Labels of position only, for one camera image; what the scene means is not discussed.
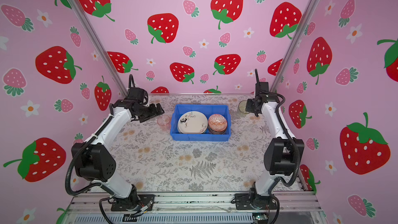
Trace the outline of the blue zigzag pattern bowl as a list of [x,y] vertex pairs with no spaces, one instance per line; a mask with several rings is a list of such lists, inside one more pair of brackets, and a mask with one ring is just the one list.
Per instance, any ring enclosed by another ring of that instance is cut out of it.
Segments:
[[227,119],[221,114],[213,114],[208,118],[208,127],[221,131],[228,127]]

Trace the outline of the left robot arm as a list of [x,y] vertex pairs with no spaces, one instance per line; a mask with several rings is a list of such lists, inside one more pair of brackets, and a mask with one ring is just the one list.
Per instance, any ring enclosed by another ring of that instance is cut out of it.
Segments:
[[148,101],[148,92],[136,87],[130,75],[127,96],[110,104],[108,118],[85,142],[72,146],[72,160],[65,178],[68,195],[76,196],[98,186],[123,208],[138,208],[140,198],[136,187],[117,172],[116,161],[109,149],[126,123],[143,123],[164,114],[160,104],[149,104]]

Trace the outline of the green glass cup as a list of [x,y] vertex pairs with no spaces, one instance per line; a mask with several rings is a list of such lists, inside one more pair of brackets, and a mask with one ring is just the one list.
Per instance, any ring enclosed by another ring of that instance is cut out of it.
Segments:
[[250,114],[250,112],[246,111],[247,100],[243,100],[238,105],[238,113],[241,116],[246,116]]

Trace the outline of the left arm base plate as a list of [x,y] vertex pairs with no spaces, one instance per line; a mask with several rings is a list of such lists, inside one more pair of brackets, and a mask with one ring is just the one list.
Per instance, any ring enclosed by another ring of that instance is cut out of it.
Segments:
[[115,198],[111,207],[112,212],[133,211],[138,212],[143,209],[144,212],[152,211],[155,195],[144,194],[132,196],[124,199]]

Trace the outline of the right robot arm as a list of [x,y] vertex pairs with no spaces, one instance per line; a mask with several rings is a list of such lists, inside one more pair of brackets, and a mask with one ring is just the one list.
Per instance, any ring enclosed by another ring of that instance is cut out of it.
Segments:
[[283,117],[285,97],[270,92],[268,83],[260,81],[257,70],[255,76],[255,97],[247,100],[246,111],[257,117],[263,115],[273,136],[264,154],[265,171],[249,190],[249,204],[262,209],[272,202],[272,191],[278,183],[290,187],[295,182],[304,144],[293,135]]

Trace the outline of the pink glass cup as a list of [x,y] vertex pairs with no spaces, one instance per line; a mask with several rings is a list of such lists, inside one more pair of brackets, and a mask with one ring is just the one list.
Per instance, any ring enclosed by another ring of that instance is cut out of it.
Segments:
[[171,118],[168,115],[161,115],[157,118],[157,124],[162,131],[169,131],[171,129]]

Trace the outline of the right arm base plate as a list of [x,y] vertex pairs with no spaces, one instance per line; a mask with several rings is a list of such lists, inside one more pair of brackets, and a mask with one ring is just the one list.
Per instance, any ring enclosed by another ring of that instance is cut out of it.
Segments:
[[272,197],[251,194],[235,194],[231,203],[237,210],[277,210],[277,201]]

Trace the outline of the cream blossom pattern plate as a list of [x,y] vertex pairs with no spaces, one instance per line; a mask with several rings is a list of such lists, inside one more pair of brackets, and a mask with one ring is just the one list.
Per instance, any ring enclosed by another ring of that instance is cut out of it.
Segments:
[[184,113],[177,122],[177,130],[182,134],[203,134],[207,128],[207,117],[198,111]]

